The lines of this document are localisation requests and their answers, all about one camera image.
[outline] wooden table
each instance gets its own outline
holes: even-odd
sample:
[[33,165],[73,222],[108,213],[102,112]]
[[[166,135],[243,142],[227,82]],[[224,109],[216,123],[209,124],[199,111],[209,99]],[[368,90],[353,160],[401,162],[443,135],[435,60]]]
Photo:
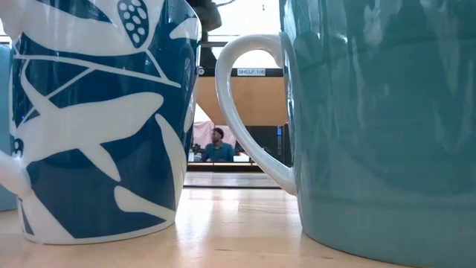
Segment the wooden table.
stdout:
[[16,211],[0,212],[0,267],[398,266],[344,254],[303,235],[296,199],[282,190],[185,189],[174,226],[114,243],[31,243],[20,234]]

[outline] man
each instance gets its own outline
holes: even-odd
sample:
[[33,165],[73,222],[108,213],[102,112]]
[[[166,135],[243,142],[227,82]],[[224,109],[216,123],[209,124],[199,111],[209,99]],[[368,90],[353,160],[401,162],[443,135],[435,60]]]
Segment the man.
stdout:
[[231,145],[223,142],[224,133],[219,127],[213,129],[211,142],[205,147],[205,153],[202,156],[203,162],[232,162],[234,150]]

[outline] blue patterned mug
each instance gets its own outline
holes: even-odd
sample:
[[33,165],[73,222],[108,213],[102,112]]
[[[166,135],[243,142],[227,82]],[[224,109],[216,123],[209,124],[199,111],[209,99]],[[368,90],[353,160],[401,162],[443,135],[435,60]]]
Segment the blue patterned mug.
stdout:
[[[297,196],[327,246],[417,267],[476,264],[476,0],[280,0],[281,33],[230,42],[220,106],[251,157]],[[242,54],[284,68],[293,168],[244,128]]]
[[25,237],[122,240],[172,225],[195,112],[201,25],[185,0],[15,0],[0,183]]

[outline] mug handle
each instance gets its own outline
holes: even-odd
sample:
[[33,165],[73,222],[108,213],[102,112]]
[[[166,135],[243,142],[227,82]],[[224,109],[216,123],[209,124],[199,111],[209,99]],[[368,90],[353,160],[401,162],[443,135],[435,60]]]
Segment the mug handle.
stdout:
[[251,137],[238,115],[237,107],[231,94],[231,69],[237,59],[249,51],[263,50],[273,56],[279,67],[283,67],[280,37],[274,34],[253,34],[242,36],[229,42],[222,50],[215,67],[215,85],[218,102],[228,126],[250,157],[263,169],[284,191],[297,195],[294,172],[273,156],[270,156]]

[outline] shelf label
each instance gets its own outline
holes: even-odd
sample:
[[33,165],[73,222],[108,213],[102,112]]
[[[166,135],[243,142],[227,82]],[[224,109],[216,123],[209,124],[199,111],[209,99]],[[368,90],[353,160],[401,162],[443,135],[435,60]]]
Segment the shelf label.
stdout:
[[238,68],[238,76],[266,76],[265,68]]

